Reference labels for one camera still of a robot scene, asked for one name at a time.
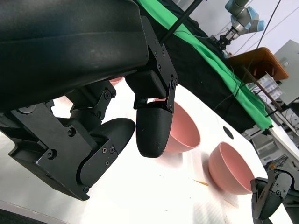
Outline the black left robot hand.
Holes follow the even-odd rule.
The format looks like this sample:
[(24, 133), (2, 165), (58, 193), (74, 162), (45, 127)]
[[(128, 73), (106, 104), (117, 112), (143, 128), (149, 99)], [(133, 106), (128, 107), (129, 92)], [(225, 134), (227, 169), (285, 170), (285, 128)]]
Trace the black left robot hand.
[(132, 0), (3, 0), (0, 131), (10, 156), (78, 200), (133, 135), (165, 150), (178, 76)]

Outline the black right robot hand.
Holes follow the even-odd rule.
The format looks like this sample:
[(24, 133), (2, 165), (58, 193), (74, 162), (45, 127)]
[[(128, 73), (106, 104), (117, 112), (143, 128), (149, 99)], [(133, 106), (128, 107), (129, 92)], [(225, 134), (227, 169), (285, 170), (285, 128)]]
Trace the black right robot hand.
[(270, 216), (282, 204), (292, 223), (299, 222), (299, 172), (277, 167), (267, 173), (268, 178), (250, 181), (252, 219), (255, 224), (271, 224)]

